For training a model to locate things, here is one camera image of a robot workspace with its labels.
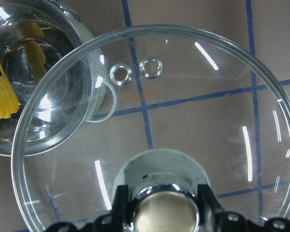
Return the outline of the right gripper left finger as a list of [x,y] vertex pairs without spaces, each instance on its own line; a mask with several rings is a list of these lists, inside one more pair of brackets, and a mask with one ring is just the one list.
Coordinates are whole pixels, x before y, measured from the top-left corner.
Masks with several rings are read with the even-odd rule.
[[69,222],[58,222],[49,226],[47,232],[123,232],[128,219],[129,189],[128,185],[116,188],[112,210],[98,216],[93,222],[77,228]]

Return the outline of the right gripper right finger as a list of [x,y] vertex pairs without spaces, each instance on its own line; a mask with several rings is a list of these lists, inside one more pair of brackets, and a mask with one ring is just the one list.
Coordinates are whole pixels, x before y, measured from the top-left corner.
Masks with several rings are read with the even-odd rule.
[[208,184],[199,184],[201,225],[205,232],[290,232],[290,220],[274,217],[262,226],[235,211],[225,211]]

